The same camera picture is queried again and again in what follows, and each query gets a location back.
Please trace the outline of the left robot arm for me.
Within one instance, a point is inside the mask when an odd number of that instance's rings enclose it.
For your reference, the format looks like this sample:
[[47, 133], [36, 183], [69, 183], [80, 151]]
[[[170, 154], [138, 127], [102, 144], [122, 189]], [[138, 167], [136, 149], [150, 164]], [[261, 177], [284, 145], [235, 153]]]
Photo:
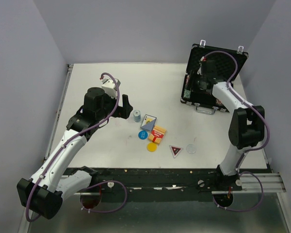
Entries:
[[122, 106], [118, 103], [118, 97], [112, 98], [102, 88], [91, 87], [87, 90], [83, 105], [69, 119], [53, 153], [28, 180], [22, 178], [16, 186], [28, 222], [33, 222], [30, 211], [51, 219], [68, 197], [78, 191], [92, 192], [108, 183], [100, 178], [97, 171], [86, 166], [65, 180], [62, 175], [79, 150], [101, 129], [102, 123], [108, 123], [110, 117], [129, 118], [133, 107], [128, 95], [123, 94]]

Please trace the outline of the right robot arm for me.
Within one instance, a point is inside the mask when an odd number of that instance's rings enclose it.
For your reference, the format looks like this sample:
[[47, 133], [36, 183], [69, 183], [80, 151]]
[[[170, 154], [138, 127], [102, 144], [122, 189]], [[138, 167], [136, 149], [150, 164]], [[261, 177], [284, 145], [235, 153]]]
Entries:
[[199, 64], [200, 68], [189, 74], [186, 87], [190, 94], [200, 94], [201, 99], [213, 96], [232, 114], [228, 130], [230, 146], [217, 168], [219, 175], [213, 178], [214, 186], [225, 190], [231, 185], [231, 178], [238, 175], [246, 154], [264, 139], [264, 109], [248, 103], [229, 81], [224, 81], [217, 73], [214, 60], [202, 57]]

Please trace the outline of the blue playing card deck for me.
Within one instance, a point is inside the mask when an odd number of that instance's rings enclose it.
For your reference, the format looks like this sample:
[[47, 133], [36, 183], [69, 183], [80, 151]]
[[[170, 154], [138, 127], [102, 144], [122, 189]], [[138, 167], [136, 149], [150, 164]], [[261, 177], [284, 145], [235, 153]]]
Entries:
[[155, 116], [146, 114], [142, 121], [140, 129], [149, 132], [152, 131], [155, 126], [156, 119], [157, 118]]

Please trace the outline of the blue poker chip stack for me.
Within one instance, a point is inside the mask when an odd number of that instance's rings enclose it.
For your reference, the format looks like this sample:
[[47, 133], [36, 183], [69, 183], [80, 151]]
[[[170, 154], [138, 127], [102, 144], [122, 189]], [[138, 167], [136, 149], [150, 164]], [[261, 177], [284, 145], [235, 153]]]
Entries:
[[135, 122], [140, 122], [141, 121], [141, 112], [139, 110], [134, 110], [133, 111], [133, 120]]

